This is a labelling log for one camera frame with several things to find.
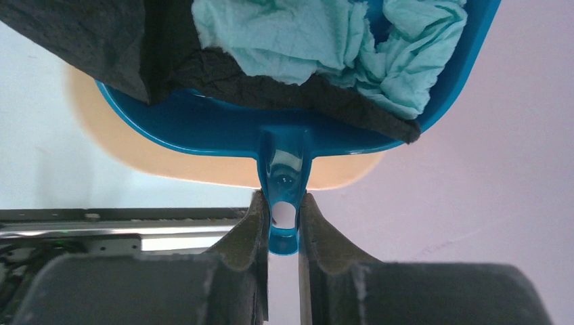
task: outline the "blue bowl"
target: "blue bowl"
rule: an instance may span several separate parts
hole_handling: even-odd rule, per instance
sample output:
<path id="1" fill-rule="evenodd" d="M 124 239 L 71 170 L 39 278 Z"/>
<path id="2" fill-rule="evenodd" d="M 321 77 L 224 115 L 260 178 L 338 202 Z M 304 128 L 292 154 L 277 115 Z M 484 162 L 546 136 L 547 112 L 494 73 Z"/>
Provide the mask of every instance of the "blue bowl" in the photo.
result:
<path id="1" fill-rule="evenodd" d="M 383 30 L 381 26 L 388 22 L 380 9 L 382 0 L 369 2 L 368 19 L 372 27 Z M 500 0 L 468 0 L 468 22 L 460 42 L 417 118 L 423 131 L 460 94 L 499 4 Z M 402 144 L 312 110 L 255 110 L 202 97 L 193 90 L 174 91 L 164 102 L 147 106 L 102 83 L 97 85 L 128 125 L 157 144 L 186 154 L 256 159 L 270 207 L 284 201 L 299 210 L 315 157 L 379 152 Z M 297 252 L 297 224 L 290 229 L 271 227 L 269 250 L 279 255 Z"/>

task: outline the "crumpled cloth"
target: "crumpled cloth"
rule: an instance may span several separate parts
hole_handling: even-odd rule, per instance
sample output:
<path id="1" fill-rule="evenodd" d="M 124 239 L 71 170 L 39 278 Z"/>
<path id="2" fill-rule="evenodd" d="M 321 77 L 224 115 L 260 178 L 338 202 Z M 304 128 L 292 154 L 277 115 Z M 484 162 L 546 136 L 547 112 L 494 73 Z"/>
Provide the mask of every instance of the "crumpled cloth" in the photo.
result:
<path id="1" fill-rule="evenodd" d="M 91 77 L 148 104 L 163 101 L 174 89 L 197 89 L 231 104 L 317 110 L 406 143 L 418 139 L 415 121 L 382 111 L 323 77 L 314 75 L 297 86 L 245 75 L 230 55 L 201 48 L 191 6 L 191 0 L 0 0 L 0 20 Z"/>
<path id="2" fill-rule="evenodd" d="M 302 85 L 320 74 L 413 119 L 460 39 L 466 0 L 384 0 L 393 25 L 375 45 L 368 4 L 347 0 L 196 0 L 203 48 L 231 54 L 248 76 Z"/>

